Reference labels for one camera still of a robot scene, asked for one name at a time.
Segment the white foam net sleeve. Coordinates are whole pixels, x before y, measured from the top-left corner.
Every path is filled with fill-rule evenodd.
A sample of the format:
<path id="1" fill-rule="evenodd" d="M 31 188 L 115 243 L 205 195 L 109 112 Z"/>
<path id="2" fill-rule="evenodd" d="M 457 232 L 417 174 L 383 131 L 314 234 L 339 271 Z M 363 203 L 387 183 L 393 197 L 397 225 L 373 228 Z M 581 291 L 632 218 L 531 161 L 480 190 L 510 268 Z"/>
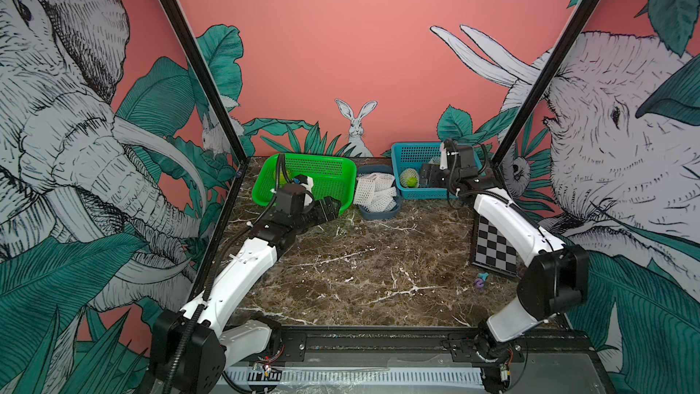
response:
<path id="1" fill-rule="evenodd" d="M 401 171 L 399 175 L 399 183 L 405 189 L 414 189 L 419 187 L 420 174 L 413 168 Z"/>

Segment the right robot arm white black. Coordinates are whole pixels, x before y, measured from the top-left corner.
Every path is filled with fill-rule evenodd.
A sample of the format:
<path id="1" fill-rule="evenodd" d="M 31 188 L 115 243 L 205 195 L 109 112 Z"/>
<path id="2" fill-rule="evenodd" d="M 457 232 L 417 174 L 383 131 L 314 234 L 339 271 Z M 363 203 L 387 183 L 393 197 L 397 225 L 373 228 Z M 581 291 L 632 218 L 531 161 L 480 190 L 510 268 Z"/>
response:
<path id="1" fill-rule="evenodd" d="M 517 339 L 545 319 L 576 308 L 588 299 L 589 254 L 567 244 L 526 216 L 485 159 L 473 147 L 448 139 L 439 145 L 437 182 L 512 244 L 526 267 L 516 297 L 489 317 L 484 337 L 492 343 Z"/>

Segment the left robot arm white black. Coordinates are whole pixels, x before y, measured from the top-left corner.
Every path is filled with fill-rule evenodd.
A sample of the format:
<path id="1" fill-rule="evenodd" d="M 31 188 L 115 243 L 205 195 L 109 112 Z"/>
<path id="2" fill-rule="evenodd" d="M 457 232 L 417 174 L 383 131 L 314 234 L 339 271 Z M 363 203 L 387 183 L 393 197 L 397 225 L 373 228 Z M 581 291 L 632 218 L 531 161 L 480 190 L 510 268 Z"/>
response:
<path id="1" fill-rule="evenodd" d="M 151 362 L 141 393 L 209 393 L 226 368 L 249 356 L 282 351 L 275 346 L 275 326 L 254 319 L 238 328 L 226 323 L 255 283 L 288 250 L 299 233 L 337 219 L 341 202 L 279 190 L 259 217 L 238 233 L 239 252 L 216 277 L 181 309 L 165 310 L 152 328 Z"/>

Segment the stack of white foam nets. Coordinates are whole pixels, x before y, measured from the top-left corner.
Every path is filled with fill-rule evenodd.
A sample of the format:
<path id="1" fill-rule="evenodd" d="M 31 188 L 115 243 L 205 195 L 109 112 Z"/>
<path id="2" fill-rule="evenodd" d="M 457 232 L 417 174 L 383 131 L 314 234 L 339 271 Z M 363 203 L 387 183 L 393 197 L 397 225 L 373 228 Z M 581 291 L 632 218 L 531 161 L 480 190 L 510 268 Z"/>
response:
<path id="1" fill-rule="evenodd" d="M 386 213 L 397 206 L 396 179 L 389 173 L 365 173 L 357 177 L 353 204 L 368 213 Z"/>

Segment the bright green plastic basket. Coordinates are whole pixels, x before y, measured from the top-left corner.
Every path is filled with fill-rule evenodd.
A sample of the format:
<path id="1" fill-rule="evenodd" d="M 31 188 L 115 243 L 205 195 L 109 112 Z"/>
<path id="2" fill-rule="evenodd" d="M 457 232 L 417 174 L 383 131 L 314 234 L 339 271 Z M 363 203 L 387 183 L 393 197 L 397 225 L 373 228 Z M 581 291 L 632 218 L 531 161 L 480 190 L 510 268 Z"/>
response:
<path id="1" fill-rule="evenodd" d="M 339 214 L 343 215 L 353 204 L 355 196 L 355 181 L 357 166 L 348 158 L 323 155 L 279 153 L 268 158 L 260 171 L 253 186 L 252 199 L 266 206 L 273 197 L 276 189 L 275 171 L 279 157 L 284 156 L 288 178 L 292 180 L 297 175 L 313 179 L 312 193 L 315 198 L 333 197 L 341 202 Z"/>

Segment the dark blue small bin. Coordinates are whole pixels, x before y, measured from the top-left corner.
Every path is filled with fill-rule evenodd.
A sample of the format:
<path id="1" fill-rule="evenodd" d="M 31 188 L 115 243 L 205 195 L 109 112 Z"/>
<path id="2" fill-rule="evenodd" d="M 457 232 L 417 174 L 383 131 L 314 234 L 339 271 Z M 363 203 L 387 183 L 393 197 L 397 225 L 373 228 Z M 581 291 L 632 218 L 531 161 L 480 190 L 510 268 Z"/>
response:
<path id="1" fill-rule="evenodd" d="M 366 220 L 388 220 L 403 204 L 398 181 L 388 165 L 365 165 L 357 170 L 354 204 Z"/>

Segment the teal plastic basket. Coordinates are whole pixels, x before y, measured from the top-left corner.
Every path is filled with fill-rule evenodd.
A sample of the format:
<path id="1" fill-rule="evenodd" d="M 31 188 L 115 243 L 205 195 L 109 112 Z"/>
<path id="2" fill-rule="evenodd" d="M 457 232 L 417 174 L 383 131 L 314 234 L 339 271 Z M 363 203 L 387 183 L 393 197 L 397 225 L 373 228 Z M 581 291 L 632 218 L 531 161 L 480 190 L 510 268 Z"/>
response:
<path id="1" fill-rule="evenodd" d="M 405 171 L 415 171 L 420 179 L 420 171 L 424 164 L 430 164 L 434 158 L 440 160 L 441 147 L 450 139 L 443 142 L 397 142 L 391 147 L 393 173 L 397 178 L 397 189 L 405 200 L 451 200 L 456 199 L 443 184 L 438 187 L 420 186 L 406 187 L 402 182 Z"/>

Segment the black white checkerboard plate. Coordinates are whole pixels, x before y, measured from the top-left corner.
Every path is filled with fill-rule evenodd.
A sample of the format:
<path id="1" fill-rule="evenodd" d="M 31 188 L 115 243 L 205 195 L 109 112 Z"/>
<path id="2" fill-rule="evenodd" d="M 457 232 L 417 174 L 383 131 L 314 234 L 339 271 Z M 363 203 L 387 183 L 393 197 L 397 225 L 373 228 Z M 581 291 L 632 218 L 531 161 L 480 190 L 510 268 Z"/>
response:
<path id="1" fill-rule="evenodd" d="M 519 260 L 515 248 L 480 215 L 474 222 L 470 262 L 504 277 L 518 277 Z"/>

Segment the black front mounting rail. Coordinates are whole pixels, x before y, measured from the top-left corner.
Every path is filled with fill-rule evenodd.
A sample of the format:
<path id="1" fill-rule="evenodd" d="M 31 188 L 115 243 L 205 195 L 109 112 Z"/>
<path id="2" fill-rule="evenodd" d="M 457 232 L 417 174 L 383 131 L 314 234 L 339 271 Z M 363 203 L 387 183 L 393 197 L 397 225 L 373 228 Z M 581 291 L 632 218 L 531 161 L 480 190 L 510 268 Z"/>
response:
<path id="1" fill-rule="evenodd" d="M 477 328 L 390 328 L 390 327 L 314 327 L 283 326 L 278 348 L 278 363 L 311 361 L 314 353 L 447 355 L 454 363 L 477 367 L 512 360 L 523 363 L 526 357 L 563 353 L 592 354 L 594 349 L 585 333 L 568 329 L 534 328 L 504 346 L 490 357 L 478 355 Z"/>

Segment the black right frame post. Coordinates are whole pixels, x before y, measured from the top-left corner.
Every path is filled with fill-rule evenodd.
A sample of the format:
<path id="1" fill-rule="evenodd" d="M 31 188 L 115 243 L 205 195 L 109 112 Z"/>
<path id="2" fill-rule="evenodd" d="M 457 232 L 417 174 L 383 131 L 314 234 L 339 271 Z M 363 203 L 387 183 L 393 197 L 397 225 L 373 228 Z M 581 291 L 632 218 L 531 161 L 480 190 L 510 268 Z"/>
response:
<path id="1" fill-rule="evenodd" d="M 527 120 L 532 116 L 533 111 L 537 107 L 539 101 L 543 98 L 545 89 L 550 85 L 556 75 L 563 60 L 569 54 L 579 34 L 587 24 L 594 10 L 598 6 L 600 0 L 580 0 L 576 9 L 573 11 L 565 29 L 561 33 L 556 45 L 552 49 L 550 58 L 545 63 L 537 80 L 532 85 L 532 89 L 525 98 L 525 101 L 520 107 L 510 129 L 508 129 L 505 138 L 499 144 L 499 148 L 493 156 L 493 164 L 499 166 L 503 163 L 506 154 L 510 147 L 516 142 L 522 128 Z"/>

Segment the black frame post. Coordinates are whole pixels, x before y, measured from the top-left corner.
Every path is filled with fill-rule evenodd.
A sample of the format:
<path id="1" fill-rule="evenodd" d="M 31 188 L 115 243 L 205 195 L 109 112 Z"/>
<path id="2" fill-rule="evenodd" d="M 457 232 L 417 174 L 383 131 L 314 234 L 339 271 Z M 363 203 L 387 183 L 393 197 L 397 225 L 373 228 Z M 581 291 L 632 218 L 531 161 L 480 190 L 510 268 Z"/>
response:
<path id="1" fill-rule="evenodd" d="M 510 129 L 508 129 L 505 138 L 499 144 L 499 148 L 493 156 L 493 164 L 499 166 L 503 163 L 506 154 L 510 147 L 516 142 L 522 128 L 527 120 L 532 116 L 533 111 L 537 107 L 539 101 L 543 98 L 545 89 L 550 85 L 556 75 L 563 60 L 569 54 L 579 34 L 587 24 L 594 10 L 598 6 L 600 0 L 580 0 L 576 9 L 573 11 L 565 29 L 561 33 L 556 45 L 552 49 L 550 58 L 545 63 L 537 80 L 532 85 L 532 89 L 525 98 L 525 101 L 520 107 Z"/>
<path id="2" fill-rule="evenodd" d="M 231 146 L 233 155 L 240 163 L 248 164 L 249 158 L 244 151 L 244 147 L 242 147 L 238 135 L 233 129 L 228 111 L 224 109 L 221 94 L 214 82 L 213 75 L 205 63 L 202 51 L 200 50 L 195 36 L 193 36 L 191 27 L 187 22 L 178 0 L 159 0 L 159 2 L 165 15 L 169 19 L 171 27 L 178 38 L 180 46 L 198 82 L 202 86 L 206 99 L 211 105 L 217 120 L 220 122 L 220 126 L 228 144 Z"/>

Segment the black left frame post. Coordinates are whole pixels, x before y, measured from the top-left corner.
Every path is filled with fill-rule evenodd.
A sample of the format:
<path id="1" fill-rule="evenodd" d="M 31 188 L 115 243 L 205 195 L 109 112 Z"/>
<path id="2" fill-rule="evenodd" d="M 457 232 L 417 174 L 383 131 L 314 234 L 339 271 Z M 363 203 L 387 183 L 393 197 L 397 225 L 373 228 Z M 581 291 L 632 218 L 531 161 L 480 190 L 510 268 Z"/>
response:
<path id="1" fill-rule="evenodd" d="M 213 75 L 205 63 L 202 51 L 200 50 L 195 36 L 193 36 L 191 27 L 187 22 L 178 0 L 159 0 L 159 2 L 165 15 L 169 19 L 171 27 L 178 38 L 180 46 L 198 82 L 202 86 L 206 99 L 211 105 L 217 120 L 220 122 L 220 126 L 228 144 L 231 146 L 233 155 L 240 163 L 248 164 L 249 158 L 244 151 L 244 147 L 242 147 L 238 135 L 233 129 L 228 111 L 224 109 L 221 94 L 214 82 Z"/>

